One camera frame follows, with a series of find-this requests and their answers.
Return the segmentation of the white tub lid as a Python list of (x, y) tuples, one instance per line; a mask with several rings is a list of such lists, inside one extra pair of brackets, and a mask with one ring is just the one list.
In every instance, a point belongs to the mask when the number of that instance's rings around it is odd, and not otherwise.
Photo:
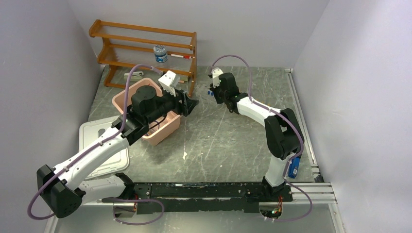
[[(112, 116), (108, 118), (103, 118), (99, 120), (89, 121), (83, 123), (79, 128), (79, 149), (83, 150), (86, 146), (94, 144), (95, 141), (102, 136), (108, 137), (113, 134), (113, 132), (108, 135), (105, 134), (108, 128), (112, 126), (112, 122), (118, 117)], [(93, 172), (91, 172), (86, 180), (100, 179), (106, 175), (112, 175), (115, 173), (125, 171), (130, 165), (128, 149), (123, 149), (116, 153), (115, 155), (108, 158), (104, 163), (97, 167)]]

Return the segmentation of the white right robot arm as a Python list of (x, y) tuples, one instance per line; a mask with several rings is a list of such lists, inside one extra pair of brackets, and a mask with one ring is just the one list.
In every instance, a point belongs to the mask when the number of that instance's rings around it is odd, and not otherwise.
[(218, 104), (224, 103), (230, 112), (255, 120), (265, 129), (267, 146), (272, 154), (262, 188), (262, 195), (273, 201), (281, 194), (289, 165), (303, 153), (304, 137), (294, 111), (272, 108), (242, 93), (232, 73), (216, 68), (209, 73), (210, 91)]

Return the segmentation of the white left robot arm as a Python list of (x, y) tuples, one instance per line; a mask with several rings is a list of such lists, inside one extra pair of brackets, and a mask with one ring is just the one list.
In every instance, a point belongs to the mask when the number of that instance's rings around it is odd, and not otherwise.
[(64, 218), (81, 205), (105, 198), (130, 201), (135, 194), (134, 182), (124, 173), (109, 178), (85, 181), (86, 177), (110, 157), (142, 138), (149, 125), (170, 111), (187, 117), (199, 104), (184, 90), (156, 94), (156, 89), (144, 85), (124, 104), (124, 112), (104, 134), (70, 159), (50, 167), (44, 165), (36, 172), (38, 192), (49, 206), (52, 215)]

